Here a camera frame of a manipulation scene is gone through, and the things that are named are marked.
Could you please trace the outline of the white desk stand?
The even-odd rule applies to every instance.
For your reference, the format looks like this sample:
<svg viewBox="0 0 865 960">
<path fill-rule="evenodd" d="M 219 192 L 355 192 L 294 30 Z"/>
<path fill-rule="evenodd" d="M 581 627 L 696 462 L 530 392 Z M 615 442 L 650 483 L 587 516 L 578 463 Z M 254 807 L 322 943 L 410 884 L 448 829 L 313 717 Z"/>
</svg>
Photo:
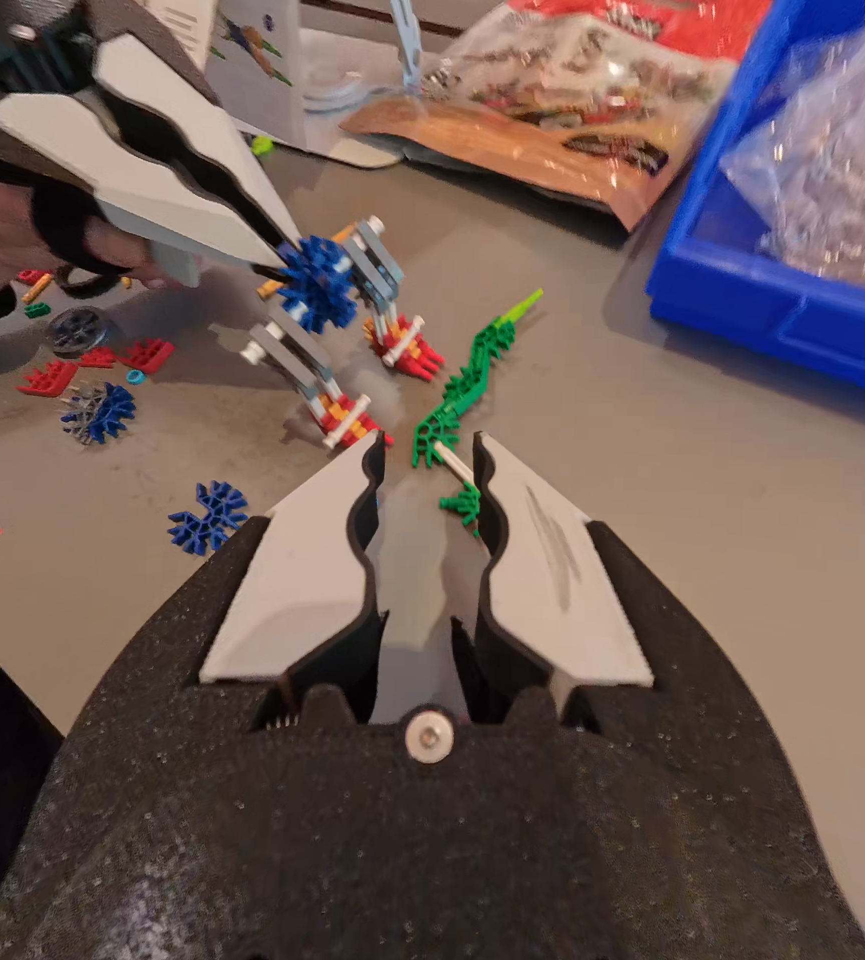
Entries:
<svg viewBox="0 0 865 960">
<path fill-rule="evenodd" d="M 422 41 L 410 2 L 390 2 L 395 44 L 301 28 L 304 145 L 300 151 L 362 170 L 401 163 L 402 144 L 354 134 L 346 120 L 370 102 L 421 90 Z"/>
</svg>

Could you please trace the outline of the blue snowflake connector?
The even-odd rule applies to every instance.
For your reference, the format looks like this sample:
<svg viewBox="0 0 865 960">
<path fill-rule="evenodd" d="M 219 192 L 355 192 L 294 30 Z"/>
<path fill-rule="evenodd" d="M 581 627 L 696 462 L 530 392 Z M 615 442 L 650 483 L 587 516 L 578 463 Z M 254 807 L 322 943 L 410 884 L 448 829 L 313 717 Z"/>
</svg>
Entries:
<svg viewBox="0 0 865 960">
<path fill-rule="evenodd" d="M 170 542 L 183 552 L 205 557 L 218 551 L 248 519 L 245 495 L 228 482 L 196 485 L 198 511 L 183 510 L 168 516 Z"/>
</svg>

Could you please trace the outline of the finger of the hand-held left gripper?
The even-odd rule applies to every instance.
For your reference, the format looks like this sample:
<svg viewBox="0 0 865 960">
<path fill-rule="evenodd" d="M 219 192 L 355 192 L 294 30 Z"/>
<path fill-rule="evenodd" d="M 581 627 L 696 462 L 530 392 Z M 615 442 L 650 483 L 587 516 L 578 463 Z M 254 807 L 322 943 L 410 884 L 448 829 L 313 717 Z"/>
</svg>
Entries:
<svg viewBox="0 0 865 960">
<path fill-rule="evenodd" d="M 11 93 L 0 99 L 0 130 L 89 186 L 115 227 L 148 241 L 163 272 L 197 272 L 199 257 L 244 269 L 285 266 L 240 214 L 122 146 L 100 115 L 73 97 Z"/>
<path fill-rule="evenodd" d="M 100 43 L 93 78 L 123 148 L 138 163 L 137 199 L 115 202 L 186 250 L 297 250 L 301 233 L 226 111 L 131 33 Z"/>
</svg>

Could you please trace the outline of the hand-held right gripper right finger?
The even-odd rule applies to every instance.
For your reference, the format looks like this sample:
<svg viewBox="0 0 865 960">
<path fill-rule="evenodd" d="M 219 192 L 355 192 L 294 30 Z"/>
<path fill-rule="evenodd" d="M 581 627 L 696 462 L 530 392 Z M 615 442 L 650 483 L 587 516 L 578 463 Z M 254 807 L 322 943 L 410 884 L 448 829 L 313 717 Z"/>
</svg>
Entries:
<svg viewBox="0 0 865 960">
<path fill-rule="evenodd" d="M 594 727 L 594 691 L 655 692 L 650 665 L 594 539 L 594 521 L 484 431 L 474 437 L 487 561 L 473 622 L 450 618 L 463 721 L 503 723 L 527 690 L 556 721 Z"/>
</svg>

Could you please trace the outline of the white instruction booklet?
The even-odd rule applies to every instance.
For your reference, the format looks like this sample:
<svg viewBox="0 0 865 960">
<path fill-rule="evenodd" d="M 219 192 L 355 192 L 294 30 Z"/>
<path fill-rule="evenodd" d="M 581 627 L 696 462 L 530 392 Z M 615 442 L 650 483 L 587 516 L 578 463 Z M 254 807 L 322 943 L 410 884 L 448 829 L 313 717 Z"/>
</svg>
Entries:
<svg viewBox="0 0 865 960">
<path fill-rule="evenodd" d="M 245 130 L 307 145 L 297 1 L 219 1 L 206 78 Z"/>
</svg>

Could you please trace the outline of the clear plastic bag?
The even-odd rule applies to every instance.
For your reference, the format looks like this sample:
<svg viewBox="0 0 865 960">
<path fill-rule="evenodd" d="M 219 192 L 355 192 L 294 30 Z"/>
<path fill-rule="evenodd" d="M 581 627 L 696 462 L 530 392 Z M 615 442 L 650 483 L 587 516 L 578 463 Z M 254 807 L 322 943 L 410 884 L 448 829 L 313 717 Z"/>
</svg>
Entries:
<svg viewBox="0 0 865 960">
<path fill-rule="evenodd" d="M 718 162 L 765 224 L 758 251 L 865 287 L 865 25 L 794 46 L 766 92 L 781 108 Z"/>
</svg>

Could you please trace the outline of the blue storage bin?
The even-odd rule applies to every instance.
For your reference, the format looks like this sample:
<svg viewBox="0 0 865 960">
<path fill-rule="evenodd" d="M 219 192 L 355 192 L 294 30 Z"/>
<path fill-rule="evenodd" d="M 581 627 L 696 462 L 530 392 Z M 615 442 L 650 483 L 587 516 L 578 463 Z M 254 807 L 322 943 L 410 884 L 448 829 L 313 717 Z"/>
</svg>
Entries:
<svg viewBox="0 0 865 960">
<path fill-rule="evenodd" d="M 865 2 L 774 2 L 693 164 L 645 292 L 651 316 L 865 389 L 865 289 L 785 266 L 765 222 L 720 160 L 780 104 L 767 99 L 787 55 L 864 25 Z"/>
</svg>

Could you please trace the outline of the grey wheel hub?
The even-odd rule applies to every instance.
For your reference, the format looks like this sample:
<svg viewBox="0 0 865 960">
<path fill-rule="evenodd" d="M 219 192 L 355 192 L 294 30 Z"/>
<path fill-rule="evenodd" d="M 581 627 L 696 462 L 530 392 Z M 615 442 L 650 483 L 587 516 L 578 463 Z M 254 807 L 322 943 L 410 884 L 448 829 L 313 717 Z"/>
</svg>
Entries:
<svg viewBox="0 0 865 960">
<path fill-rule="evenodd" d="M 43 330 L 46 347 L 58 359 L 77 361 L 107 347 L 118 336 L 114 322 L 92 305 L 79 305 L 49 318 Z"/>
</svg>

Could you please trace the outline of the multicoloured construction toy model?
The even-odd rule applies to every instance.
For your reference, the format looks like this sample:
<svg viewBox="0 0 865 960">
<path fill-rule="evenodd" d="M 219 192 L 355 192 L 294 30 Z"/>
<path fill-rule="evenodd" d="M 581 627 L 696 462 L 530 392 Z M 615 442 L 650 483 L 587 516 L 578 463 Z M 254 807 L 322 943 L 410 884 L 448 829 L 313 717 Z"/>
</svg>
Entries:
<svg viewBox="0 0 865 960">
<path fill-rule="evenodd" d="M 333 360 L 317 340 L 328 326 L 344 330 L 363 309 L 365 338 L 382 366 L 430 382 L 445 365 L 424 335 L 424 319 L 398 309 L 405 275 L 383 242 L 385 229 L 371 216 L 331 238 L 310 236 L 298 249 L 282 246 L 284 280 L 258 288 L 267 319 L 253 326 L 240 353 L 291 384 L 329 451 L 354 446 L 378 426 L 368 413 L 370 398 L 350 398 L 337 381 Z"/>
</svg>

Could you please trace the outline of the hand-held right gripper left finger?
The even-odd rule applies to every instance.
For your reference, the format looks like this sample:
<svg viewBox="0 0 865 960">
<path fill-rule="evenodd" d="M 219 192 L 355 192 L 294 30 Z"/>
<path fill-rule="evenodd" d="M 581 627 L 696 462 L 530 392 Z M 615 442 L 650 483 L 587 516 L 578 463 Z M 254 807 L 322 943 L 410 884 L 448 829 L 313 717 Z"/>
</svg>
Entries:
<svg viewBox="0 0 865 960">
<path fill-rule="evenodd" d="M 384 433 L 371 431 L 266 512 L 200 684 L 298 679 L 377 618 L 367 548 L 379 530 L 386 452 Z"/>
</svg>

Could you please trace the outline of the orange toy package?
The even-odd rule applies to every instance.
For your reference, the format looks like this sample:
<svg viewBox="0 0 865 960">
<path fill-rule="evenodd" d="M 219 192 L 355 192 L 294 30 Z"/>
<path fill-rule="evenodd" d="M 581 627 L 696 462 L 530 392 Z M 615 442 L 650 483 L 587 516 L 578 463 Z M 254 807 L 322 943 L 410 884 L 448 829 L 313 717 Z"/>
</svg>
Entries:
<svg viewBox="0 0 865 960">
<path fill-rule="evenodd" d="M 769 1 L 502 2 L 345 132 L 397 138 L 632 231 L 702 143 Z"/>
</svg>

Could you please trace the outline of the blue and grey snowflake connectors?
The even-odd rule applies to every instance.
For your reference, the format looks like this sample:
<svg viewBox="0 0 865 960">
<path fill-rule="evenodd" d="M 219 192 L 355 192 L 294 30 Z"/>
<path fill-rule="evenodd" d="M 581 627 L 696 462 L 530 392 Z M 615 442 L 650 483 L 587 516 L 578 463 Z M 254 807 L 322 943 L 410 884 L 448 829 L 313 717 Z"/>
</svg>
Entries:
<svg viewBox="0 0 865 960">
<path fill-rule="evenodd" d="M 111 382 L 81 384 L 64 403 L 59 418 L 63 431 L 82 447 L 119 438 L 136 415 L 134 395 Z"/>
</svg>

